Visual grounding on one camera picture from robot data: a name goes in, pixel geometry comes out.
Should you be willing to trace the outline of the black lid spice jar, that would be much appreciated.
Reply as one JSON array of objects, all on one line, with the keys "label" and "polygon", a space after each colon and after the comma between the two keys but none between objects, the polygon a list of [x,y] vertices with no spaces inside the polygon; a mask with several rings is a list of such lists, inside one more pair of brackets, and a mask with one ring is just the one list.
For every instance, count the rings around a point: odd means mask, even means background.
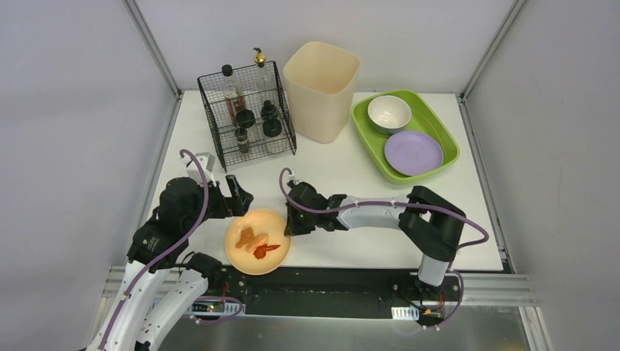
[{"label": "black lid spice jar", "polygon": [[278,118],[266,118],[262,123],[262,132],[266,143],[278,140],[282,134],[280,120]]}]

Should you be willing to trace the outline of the red label sauce bottle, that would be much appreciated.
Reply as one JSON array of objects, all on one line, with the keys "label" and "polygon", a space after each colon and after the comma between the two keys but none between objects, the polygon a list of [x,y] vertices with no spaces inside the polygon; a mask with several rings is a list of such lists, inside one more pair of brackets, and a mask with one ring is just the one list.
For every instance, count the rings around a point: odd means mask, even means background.
[{"label": "red label sauce bottle", "polygon": [[224,76],[222,83],[222,94],[226,102],[230,119],[233,124],[237,124],[237,114],[246,108],[245,94],[243,87],[229,64],[222,66]]}]

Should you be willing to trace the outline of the black lid seasoning jar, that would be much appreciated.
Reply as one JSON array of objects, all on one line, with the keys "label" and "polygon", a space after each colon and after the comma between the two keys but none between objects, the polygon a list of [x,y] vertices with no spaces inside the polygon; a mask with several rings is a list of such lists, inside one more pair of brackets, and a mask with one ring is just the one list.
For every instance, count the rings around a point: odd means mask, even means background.
[{"label": "black lid seasoning jar", "polygon": [[236,126],[248,129],[255,125],[256,118],[250,109],[242,109],[235,114]]}]

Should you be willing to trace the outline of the purple plate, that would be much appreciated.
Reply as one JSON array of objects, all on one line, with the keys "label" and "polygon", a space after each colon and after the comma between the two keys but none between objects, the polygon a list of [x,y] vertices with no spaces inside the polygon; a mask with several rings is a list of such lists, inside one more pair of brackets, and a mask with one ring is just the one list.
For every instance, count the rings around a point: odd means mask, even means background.
[{"label": "purple plate", "polygon": [[387,163],[406,176],[419,176],[439,168],[443,161],[441,146],[430,135],[403,131],[390,136],[384,146]]}]

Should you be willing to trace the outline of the white bowl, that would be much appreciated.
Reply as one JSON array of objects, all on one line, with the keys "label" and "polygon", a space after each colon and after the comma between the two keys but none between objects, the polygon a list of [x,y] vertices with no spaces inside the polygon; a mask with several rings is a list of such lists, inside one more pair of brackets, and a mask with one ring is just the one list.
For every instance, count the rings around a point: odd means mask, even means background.
[{"label": "white bowl", "polygon": [[373,98],[367,113],[372,128],[382,135],[401,132],[412,120],[411,107],[403,99],[392,95]]}]

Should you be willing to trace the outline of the glossy lid spice jar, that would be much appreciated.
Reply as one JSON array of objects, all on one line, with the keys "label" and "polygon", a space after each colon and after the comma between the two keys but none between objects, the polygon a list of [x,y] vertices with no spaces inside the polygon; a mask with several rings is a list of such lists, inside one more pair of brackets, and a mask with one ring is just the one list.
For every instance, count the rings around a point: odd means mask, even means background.
[{"label": "glossy lid spice jar", "polygon": [[279,117],[279,109],[278,107],[272,103],[269,99],[263,102],[260,116],[264,121],[270,119],[277,119]]}]

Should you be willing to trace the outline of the small pepper shaker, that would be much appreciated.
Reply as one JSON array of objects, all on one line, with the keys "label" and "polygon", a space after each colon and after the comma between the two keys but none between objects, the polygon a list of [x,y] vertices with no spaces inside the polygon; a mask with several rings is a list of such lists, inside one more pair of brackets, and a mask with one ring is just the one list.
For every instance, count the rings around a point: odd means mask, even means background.
[{"label": "small pepper shaker", "polygon": [[235,139],[238,145],[238,150],[241,154],[248,154],[250,152],[249,136],[248,132],[243,127],[237,127],[235,129]]}]

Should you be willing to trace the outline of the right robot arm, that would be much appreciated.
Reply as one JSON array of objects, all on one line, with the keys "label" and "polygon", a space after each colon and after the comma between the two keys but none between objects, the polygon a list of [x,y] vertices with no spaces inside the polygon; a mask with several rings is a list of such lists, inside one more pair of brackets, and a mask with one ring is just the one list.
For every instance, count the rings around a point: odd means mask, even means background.
[{"label": "right robot arm", "polygon": [[337,194],[322,196],[311,184],[288,181],[285,235],[307,235],[361,227],[402,232],[423,254],[417,282],[438,287],[454,261],[466,213],[425,186],[406,195],[364,199]]}]

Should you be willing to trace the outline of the clear glass oil bottle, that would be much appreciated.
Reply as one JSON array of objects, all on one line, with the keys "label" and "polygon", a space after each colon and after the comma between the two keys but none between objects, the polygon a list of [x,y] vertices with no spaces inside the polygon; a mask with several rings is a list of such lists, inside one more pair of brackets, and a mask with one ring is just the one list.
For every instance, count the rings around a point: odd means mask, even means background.
[{"label": "clear glass oil bottle", "polygon": [[271,99],[271,93],[274,89],[276,89],[276,84],[273,80],[271,71],[266,65],[265,54],[258,47],[253,48],[253,50],[255,51],[254,63],[256,64],[254,82],[257,88],[257,93],[264,102]]}]

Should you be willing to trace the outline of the orange plate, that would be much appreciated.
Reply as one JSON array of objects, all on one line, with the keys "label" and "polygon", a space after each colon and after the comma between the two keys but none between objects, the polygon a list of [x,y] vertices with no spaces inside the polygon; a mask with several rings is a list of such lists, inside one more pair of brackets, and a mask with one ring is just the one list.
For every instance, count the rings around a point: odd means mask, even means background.
[{"label": "orange plate", "polygon": [[[255,209],[245,216],[236,219],[229,227],[225,236],[225,251],[231,264],[239,271],[248,275],[263,275],[277,269],[286,259],[291,249],[291,238],[284,234],[286,222],[275,211]],[[267,253],[267,256],[258,260],[253,253],[248,253],[246,247],[237,249],[242,231],[251,227],[255,236],[266,233],[269,235],[267,245],[280,245],[276,250]]]}]

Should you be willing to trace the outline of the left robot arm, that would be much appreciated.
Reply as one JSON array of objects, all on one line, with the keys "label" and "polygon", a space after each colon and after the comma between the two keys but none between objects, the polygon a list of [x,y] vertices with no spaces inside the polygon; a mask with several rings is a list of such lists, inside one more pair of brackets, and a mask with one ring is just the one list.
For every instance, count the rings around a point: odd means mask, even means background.
[{"label": "left robot arm", "polygon": [[245,215],[254,199],[233,175],[231,195],[218,181],[190,177],[167,182],[151,217],[134,234],[117,296],[87,350],[157,350],[177,321],[203,293],[222,285],[222,263],[195,253],[174,287],[154,303],[164,280],[189,245],[189,236],[208,219]]}]

